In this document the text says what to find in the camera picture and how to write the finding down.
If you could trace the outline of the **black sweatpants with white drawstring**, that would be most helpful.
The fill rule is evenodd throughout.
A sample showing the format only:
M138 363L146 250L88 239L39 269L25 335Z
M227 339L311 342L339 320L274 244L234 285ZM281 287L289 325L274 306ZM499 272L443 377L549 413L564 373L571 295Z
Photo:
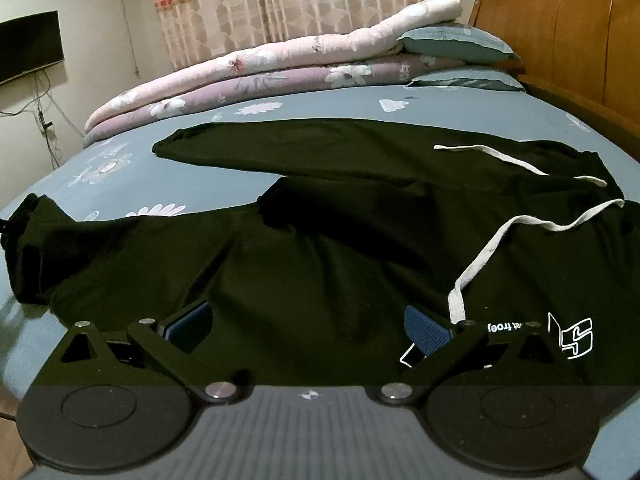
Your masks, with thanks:
M1 226L18 301L107 332L208 302L194 356L268 385L397 379L463 320L538 322L584 382L639 380L639 206L597 154L355 119L199 125L153 151L277 181L249 205L102 222L29 195Z

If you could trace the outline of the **blue floral bed sheet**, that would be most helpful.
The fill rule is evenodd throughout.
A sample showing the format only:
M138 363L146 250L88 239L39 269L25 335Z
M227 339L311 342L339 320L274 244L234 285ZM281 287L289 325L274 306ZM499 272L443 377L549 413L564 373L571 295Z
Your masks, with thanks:
M253 203L273 174L179 164L157 159L152 145L201 122L293 118L360 118L555 140L598 152L628 200L639 201L639 164L576 112L523 91L464 87L350 87L273 96L218 110L175 116L92 144L1 211L9 217L28 193L46 194L72 218L103 221L127 214L170 216ZM22 307L12 295L1 249L1 385L18 400L66 332L53 314ZM639 470L639 399L607 422L587 460L597 479L629 479Z

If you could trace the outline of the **lower teal pillow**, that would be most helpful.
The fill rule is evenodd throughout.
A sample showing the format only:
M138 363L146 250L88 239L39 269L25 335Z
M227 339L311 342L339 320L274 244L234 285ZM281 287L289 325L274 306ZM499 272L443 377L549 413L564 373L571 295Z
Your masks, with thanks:
M512 76L491 67L466 66L435 70L416 76L409 87L430 87L452 90L472 88L491 91L524 91L524 87Z

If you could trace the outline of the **teal pillow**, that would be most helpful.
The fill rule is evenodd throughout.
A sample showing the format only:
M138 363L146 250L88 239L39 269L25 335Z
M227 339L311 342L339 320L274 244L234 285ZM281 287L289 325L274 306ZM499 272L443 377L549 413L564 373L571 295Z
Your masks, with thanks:
M430 87L452 90L472 88L491 91L524 91L524 87L512 76L491 67L466 66L435 70L416 76L409 87Z
M520 59L502 39L483 29L457 23L411 29L398 40L410 53L455 58L468 64L494 65Z

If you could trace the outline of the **mauve floral folded quilt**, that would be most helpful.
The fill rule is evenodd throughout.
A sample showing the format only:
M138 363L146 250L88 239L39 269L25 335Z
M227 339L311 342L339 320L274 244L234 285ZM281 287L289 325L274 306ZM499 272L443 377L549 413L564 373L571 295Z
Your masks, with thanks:
M205 112L259 98L348 87L406 84L412 78L464 65L453 58L398 54L372 60L274 70L213 82L171 98L145 104L99 122L85 136L86 148L116 134L165 118Z

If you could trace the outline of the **upper teal pillow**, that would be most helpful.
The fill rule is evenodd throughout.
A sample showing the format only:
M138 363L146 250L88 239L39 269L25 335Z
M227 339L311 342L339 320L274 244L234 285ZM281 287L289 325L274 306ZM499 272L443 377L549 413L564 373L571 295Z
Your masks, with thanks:
M502 39L483 29L457 23L411 29L398 40L410 53L455 58L468 64L494 65L520 59Z

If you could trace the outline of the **pink floral folded quilt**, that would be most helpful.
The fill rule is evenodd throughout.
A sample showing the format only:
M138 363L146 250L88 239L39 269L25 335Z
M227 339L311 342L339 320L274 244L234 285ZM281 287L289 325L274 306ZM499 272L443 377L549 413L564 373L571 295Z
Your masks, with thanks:
M311 35L234 51L139 84L114 96L89 116L85 130L90 131L104 120L145 104L218 81L282 68L376 58L395 49L404 32L453 21L460 18L461 14L460 0L423 0L406 6L378 24L358 28L348 34Z

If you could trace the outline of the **wooden headboard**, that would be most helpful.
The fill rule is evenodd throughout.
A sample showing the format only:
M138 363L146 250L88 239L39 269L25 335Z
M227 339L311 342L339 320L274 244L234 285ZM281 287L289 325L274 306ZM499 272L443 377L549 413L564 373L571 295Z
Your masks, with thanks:
M639 156L639 0L475 0L470 23L510 44L531 94Z

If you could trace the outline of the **black wall television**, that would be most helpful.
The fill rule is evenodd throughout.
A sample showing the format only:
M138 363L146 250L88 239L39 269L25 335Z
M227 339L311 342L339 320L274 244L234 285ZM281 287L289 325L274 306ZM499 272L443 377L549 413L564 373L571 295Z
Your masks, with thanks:
M58 12L12 18L1 23L0 81L6 84L65 60Z

